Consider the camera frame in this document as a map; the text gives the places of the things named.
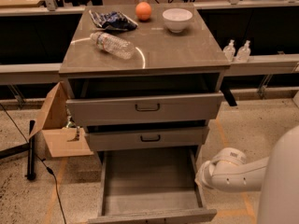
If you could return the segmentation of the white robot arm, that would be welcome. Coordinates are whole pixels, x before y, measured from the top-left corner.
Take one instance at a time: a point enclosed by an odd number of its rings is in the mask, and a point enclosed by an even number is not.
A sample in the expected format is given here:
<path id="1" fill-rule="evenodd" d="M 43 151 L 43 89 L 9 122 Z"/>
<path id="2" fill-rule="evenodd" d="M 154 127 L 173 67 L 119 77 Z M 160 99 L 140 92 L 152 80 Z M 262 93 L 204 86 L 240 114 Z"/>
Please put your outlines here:
<path id="1" fill-rule="evenodd" d="M 257 224 L 299 224 L 299 127 L 258 161 L 246 162 L 238 149 L 222 149 L 201 165 L 195 183 L 224 192 L 259 191 Z"/>

